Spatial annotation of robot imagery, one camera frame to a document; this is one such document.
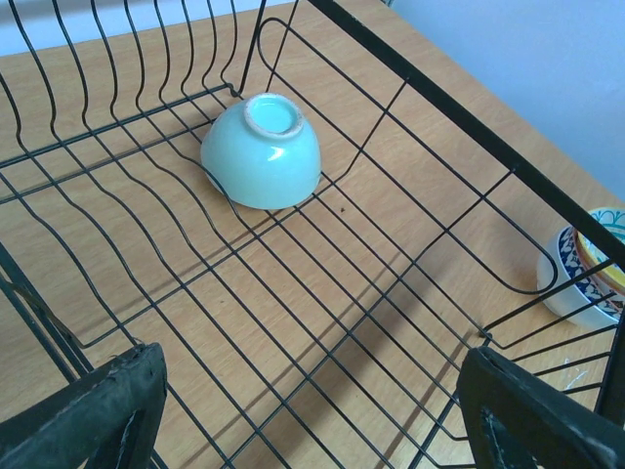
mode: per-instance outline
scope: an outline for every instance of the wooden countertop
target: wooden countertop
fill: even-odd
[[[340,3],[583,207],[618,203],[612,194],[381,2],[342,0]],[[285,21],[290,13],[289,5],[267,11],[268,16]],[[237,17],[238,46],[225,71],[225,78],[232,83],[240,80],[255,18],[254,12]],[[308,3],[298,6],[293,27],[383,107],[394,97],[401,80],[313,6]],[[208,86],[221,83],[219,75],[229,60],[233,43],[232,18],[218,18],[215,30],[219,42],[214,66],[204,80]],[[283,32],[283,26],[276,21],[268,23],[263,31],[261,44],[270,63],[280,47]],[[141,109],[161,105],[159,89],[164,102],[179,99],[181,82],[187,74],[184,92],[188,95],[201,92],[202,75],[212,62],[214,50],[212,24],[196,21],[192,37],[191,63],[187,26],[167,28],[167,45],[172,53],[168,75],[160,30],[138,34],[141,55],[132,35],[111,38],[118,80],[116,90],[102,41],[77,45],[76,54],[88,87],[87,105],[70,51],[67,48],[41,51],[39,59],[55,96],[57,135],[68,138],[87,130],[81,117],[83,107],[91,128],[110,124],[109,105],[115,93],[112,108],[118,119],[137,114],[135,97],[142,83],[141,59],[146,68],[138,99]],[[27,149],[34,151],[53,144],[55,136],[47,130],[52,107],[35,62],[29,55],[2,58],[0,71],[17,103],[21,139]],[[346,467],[378,467],[379,458],[371,446],[385,454],[395,467],[406,467],[416,453],[410,439],[423,442],[433,424],[427,413],[438,415],[447,402],[446,394],[453,392],[456,366],[467,350],[461,340],[472,346],[481,343],[476,328],[457,307],[476,322],[485,324],[533,296],[506,288],[449,235],[421,258],[419,267],[427,276],[410,267],[411,259],[420,255],[441,232],[440,225],[426,211],[448,226],[479,196],[392,119],[385,117],[377,124],[381,110],[297,37],[289,35],[286,40],[277,72],[292,88],[275,77],[271,90],[300,104],[321,141],[327,179],[319,190],[324,190],[330,181],[339,181],[302,210],[290,216],[291,210],[268,214],[237,207],[238,219],[210,187],[205,175],[185,159],[198,159],[199,141],[208,129],[207,116],[216,117],[223,106],[236,101],[228,90],[222,90],[214,96],[196,99],[196,106],[185,102],[172,107],[177,115],[164,109],[149,119],[128,123],[125,126],[128,132],[114,128],[100,134],[100,141],[91,137],[66,149],[37,156],[54,178],[80,173],[59,187],[83,212],[72,208],[31,160],[3,168],[0,198],[8,197],[10,201],[0,204],[2,242],[52,310],[84,342],[114,326],[106,309],[121,320],[145,310],[129,323],[130,334],[145,342],[162,344],[170,383],[228,456],[253,430],[191,356],[187,344],[229,389],[252,421],[261,425],[279,405],[279,399],[215,324],[285,399],[298,389],[303,372],[311,372],[327,355],[327,349],[339,343],[345,329],[367,312],[370,316],[355,330],[355,339],[345,341],[335,352],[336,361],[322,365],[313,375],[314,385],[303,385],[289,401],[310,432],[284,408],[263,432],[292,467],[332,465],[311,433]],[[265,91],[270,74],[255,54],[244,95]],[[301,93],[336,128],[293,90]],[[15,116],[2,92],[0,109],[3,142],[0,161],[6,161],[22,151],[15,138]],[[501,164],[414,91],[403,89],[390,112],[479,192],[488,191],[506,175]],[[373,136],[367,139],[374,127]],[[163,141],[163,136],[172,135],[170,143]],[[360,146],[364,142],[366,154],[357,154],[354,143]],[[147,146],[146,152],[137,151],[139,145]],[[112,155],[123,156],[118,159],[119,164],[110,163]],[[84,171],[81,165],[95,166]],[[44,189],[31,191],[33,188]],[[26,211],[14,191],[27,193],[23,198],[25,203],[66,241],[102,301],[89,289],[51,231]],[[123,201],[128,210],[104,191]],[[501,183],[489,200],[540,242],[564,225],[561,217],[514,177]],[[171,208],[193,249],[161,201]],[[156,256],[130,213],[141,220],[174,276]],[[131,281],[103,233],[110,236],[137,283]],[[453,233],[510,285],[534,289],[537,250],[485,203],[480,203],[459,222]],[[397,276],[404,271],[397,284]],[[145,293],[157,303],[157,308],[149,307]],[[60,389],[64,381],[8,300],[2,297],[0,302],[4,324],[0,332],[3,356],[0,377],[5,383],[0,393],[0,418],[4,419]],[[495,338],[508,344],[553,318],[538,305],[495,329]],[[178,336],[165,319],[177,328]],[[561,323],[506,354],[517,357],[582,332]],[[610,339],[611,333],[602,334],[522,364],[535,371],[573,361],[607,350]],[[282,351],[276,342],[283,347]],[[117,331],[85,353],[97,366],[129,346],[130,342]],[[601,379],[603,366],[604,361],[593,362],[545,378],[561,389],[573,382],[575,386],[589,384]],[[440,380],[440,387],[431,377]],[[589,405],[596,392],[574,396]],[[427,411],[420,410],[415,401]],[[445,426],[451,434],[463,435],[457,406]],[[171,395],[156,448],[170,467],[223,464]],[[441,464],[470,461],[468,447],[454,443],[442,432],[433,442],[430,454]],[[256,438],[234,464],[276,467],[279,461]]]

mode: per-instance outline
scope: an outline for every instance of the light blue bowl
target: light blue bowl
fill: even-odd
[[[293,102],[273,93],[229,107],[204,138],[201,157],[218,191],[253,208],[296,205],[321,175],[314,129]]]

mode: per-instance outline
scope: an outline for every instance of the bowl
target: bowl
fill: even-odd
[[[558,268],[558,280],[553,288],[562,285],[572,278],[580,276],[584,272],[584,268],[575,248],[574,235],[575,230],[573,227],[567,227],[556,234],[547,245],[545,245],[545,250],[554,259]],[[553,277],[553,268],[547,260],[547,257],[542,253],[538,258],[536,274],[539,290],[549,285]],[[586,277],[582,280],[578,280],[569,288],[545,299],[544,303],[553,313],[562,317],[603,297],[604,295],[599,291],[592,279]],[[603,300],[597,305],[568,318],[568,320],[589,329],[599,329],[617,324],[622,307],[623,305],[620,304],[619,308],[617,302],[612,303]]]
[[[202,142],[201,161],[219,192],[252,208],[296,205],[321,176],[314,129],[293,102],[274,93],[226,109]]]
[[[610,233],[625,244],[625,210],[616,207],[601,207],[588,212]],[[587,266],[596,266],[607,260],[607,256],[585,235],[577,232],[577,243],[582,261]],[[625,273],[616,265],[596,273],[603,291],[614,291],[620,301],[625,300]]]
[[[592,259],[590,259],[586,251],[581,248],[579,242],[579,233],[577,231],[575,231],[574,240],[575,248],[577,249],[577,254],[579,255],[579,260],[581,261],[584,269],[589,270],[590,268],[594,267]],[[607,276],[604,272],[604,269],[593,274],[593,281],[602,293],[614,294],[614,296],[610,298],[610,301],[625,302],[625,288],[621,288],[614,280]]]

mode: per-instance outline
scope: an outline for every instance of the colorful ceramic dish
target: colorful ceramic dish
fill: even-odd
[[[590,210],[588,213],[625,244],[625,210],[602,207]],[[607,256],[582,233],[577,232],[577,240],[581,256],[589,265],[596,266],[607,260]],[[598,276],[620,292],[625,291],[625,273],[618,266],[612,265],[603,269]]]
[[[582,266],[585,270],[588,270],[592,267],[593,261],[590,259],[588,254],[581,248],[581,243],[579,242],[579,232],[575,231],[574,235],[575,240],[575,249],[577,249],[577,254],[579,255],[579,260],[582,263]],[[621,288],[614,280],[612,280],[608,275],[605,274],[605,271],[599,271],[593,275],[593,280],[597,284],[599,290],[604,294],[612,293],[614,296],[610,298],[610,301],[619,301],[625,302],[625,288]]]
[[[575,248],[574,229],[572,227],[567,227],[554,236],[545,246],[545,249],[553,257],[558,268],[558,281],[554,288],[571,278],[580,276],[584,272]],[[537,265],[538,289],[546,287],[551,281],[553,274],[552,266],[547,257],[541,254]],[[604,296],[593,281],[586,277],[575,282],[571,287],[547,298],[545,305],[556,315],[562,317]],[[590,329],[598,329],[617,324],[622,307],[622,303],[611,303],[603,300],[596,306],[587,308],[568,320]]]

